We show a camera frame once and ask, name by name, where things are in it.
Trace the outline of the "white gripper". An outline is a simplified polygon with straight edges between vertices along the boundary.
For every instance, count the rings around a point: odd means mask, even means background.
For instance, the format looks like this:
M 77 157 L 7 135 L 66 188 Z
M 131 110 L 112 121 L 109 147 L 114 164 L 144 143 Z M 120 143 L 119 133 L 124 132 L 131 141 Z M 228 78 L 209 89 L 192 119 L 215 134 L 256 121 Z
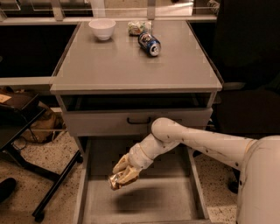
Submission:
M 123 155 L 113 168 L 114 174 L 119 172 L 116 182 L 119 185 L 127 185 L 139 176 L 139 171 L 147 169 L 152 163 L 153 160 L 146 156 L 141 145 L 139 143 L 135 144 L 130 148 L 129 153 Z

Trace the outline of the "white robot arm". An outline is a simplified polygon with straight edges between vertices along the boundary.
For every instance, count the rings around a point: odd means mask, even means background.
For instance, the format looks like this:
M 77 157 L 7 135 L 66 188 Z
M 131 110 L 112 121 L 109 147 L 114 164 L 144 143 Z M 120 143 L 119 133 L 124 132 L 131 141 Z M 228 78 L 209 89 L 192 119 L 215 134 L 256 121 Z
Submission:
M 240 171 L 238 224 L 280 224 L 280 136 L 230 136 L 158 118 L 151 133 L 122 156 L 110 177 L 114 189 L 137 180 L 154 159 L 184 144 Z

